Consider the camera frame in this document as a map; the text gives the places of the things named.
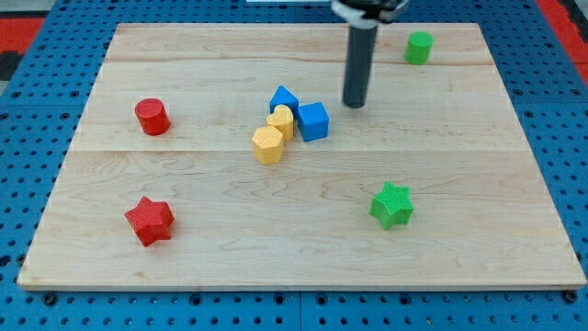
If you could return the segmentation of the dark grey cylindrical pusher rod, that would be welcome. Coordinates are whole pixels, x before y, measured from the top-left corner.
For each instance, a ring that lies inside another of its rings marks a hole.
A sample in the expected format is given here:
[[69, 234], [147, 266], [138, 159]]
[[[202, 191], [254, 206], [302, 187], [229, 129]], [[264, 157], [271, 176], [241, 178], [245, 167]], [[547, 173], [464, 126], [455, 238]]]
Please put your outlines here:
[[343, 90], [343, 103], [349, 108], [363, 108], [366, 104], [377, 33], [377, 26], [349, 28]]

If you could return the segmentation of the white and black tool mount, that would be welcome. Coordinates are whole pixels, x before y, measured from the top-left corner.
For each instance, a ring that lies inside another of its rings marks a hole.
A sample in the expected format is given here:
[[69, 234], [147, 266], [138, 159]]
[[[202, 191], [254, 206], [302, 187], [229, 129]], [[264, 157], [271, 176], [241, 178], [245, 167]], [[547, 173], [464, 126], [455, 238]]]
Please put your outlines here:
[[390, 24], [409, 6], [409, 0], [332, 0], [334, 13], [357, 29]]

